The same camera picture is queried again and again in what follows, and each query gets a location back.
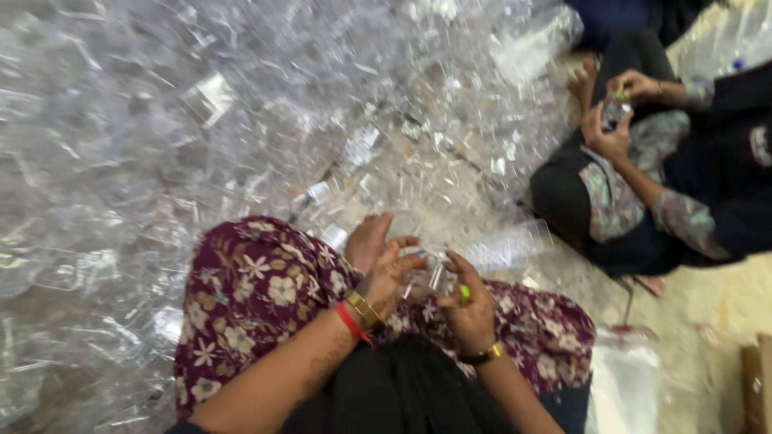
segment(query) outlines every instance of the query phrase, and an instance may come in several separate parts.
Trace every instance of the floral sleeve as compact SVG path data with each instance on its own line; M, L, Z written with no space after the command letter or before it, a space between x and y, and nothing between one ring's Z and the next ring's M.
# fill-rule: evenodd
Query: floral sleeve
M713 80L702 76L695 76L688 80L682 80L686 87L686 101L683 106L694 110L707 110L713 104L713 95L716 89Z
M668 188L652 206L652 214L658 227L697 252L713 259L729 257L713 235L716 222L707 205Z

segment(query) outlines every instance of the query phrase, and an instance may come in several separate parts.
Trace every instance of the green nail polish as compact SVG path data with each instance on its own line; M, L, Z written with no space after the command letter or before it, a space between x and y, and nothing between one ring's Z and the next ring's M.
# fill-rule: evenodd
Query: green nail polish
M471 293L469 292L469 287L466 285L461 285L461 305L466 306L469 303L469 295Z

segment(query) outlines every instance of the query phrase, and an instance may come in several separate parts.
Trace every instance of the blue bottle cap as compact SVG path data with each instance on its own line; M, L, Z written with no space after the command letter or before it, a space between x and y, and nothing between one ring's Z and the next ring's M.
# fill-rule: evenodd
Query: blue bottle cap
M738 57L734 62L732 62L732 67L737 71L741 70L745 67L745 59Z

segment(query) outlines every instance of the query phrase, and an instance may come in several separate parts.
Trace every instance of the hand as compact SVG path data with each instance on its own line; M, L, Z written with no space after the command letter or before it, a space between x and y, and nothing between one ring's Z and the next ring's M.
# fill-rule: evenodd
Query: hand
M581 132L584 135L584 143L592 151L612 164L628 158L630 150L630 121L634 112L626 114L617 124L616 131L604 133L601 130L601 112L603 103L599 103L587 112L581 123Z
M461 285L438 303L464 354L482 354L496 343L493 328L495 301L477 270L456 252L448 252L448 271L459 275L459 282L469 287L469 304L461 306Z
M386 234L393 219L393 212L365 217L364 222L357 226L346 241L346 261L362 273L370 271L386 250Z
M408 246L417 246L420 240L414 236L395 238L388 242L386 249L375 262L373 269L364 276L356 291L367 304L386 321L397 302L401 291L397 288L410 282L412 271L425 269L426 252L400 257L399 250Z
M606 83L611 95L622 93L625 101L651 103L659 98L660 83L636 70L626 70Z

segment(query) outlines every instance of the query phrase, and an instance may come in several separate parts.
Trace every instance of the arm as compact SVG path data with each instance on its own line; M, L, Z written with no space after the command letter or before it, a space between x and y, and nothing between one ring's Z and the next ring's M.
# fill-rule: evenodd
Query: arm
M713 235L716 223L710 209L685 195L679 195L660 185L638 170L628 158L630 138L629 119L622 120L617 130L604 134L600 129L600 104L585 118L582 125L587 145L608 159L641 202L652 210L657 224L670 235L683 240L687 246L713 259L726 259L729 253Z
M522 434L562 433L520 374L512 359L503 356L475 368L477 378Z
M399 256L400 248L417 245L415 237L391 240L356 289L382 319L394 310L405 275L426 264L420 255ZM344 305L364 330L364 318L349 303ZM218 434L276 432L321 390L356 344L335 309L325 310L220 389L196 409L190 422Z
M462 306L459 286L453 295L439 301L442 312L461 350L481 354L496 343L493 327L495 300L475 268L459 256L448 252L449 269L458 273L459 282L469 287L469 302ZM523 434L562 433L563 430L541 405L512 359L503 356L476 367L477 377L493 400L506 413L512 425Z
M654 80L636 70L627 70L606 84L610 94L619 94L634 103L657 103L668 107L706 110L713 103L712 80L694 77L682 83Z
M708 205L666 188L651 209L657 225L692 250L712 259L729 259L730 254L716 239L716 220Z
M359 318L353 307L347 308ZM276 432L297 406L321 390L356 344L337 312L325 310L220 389L190 422L207 432Z

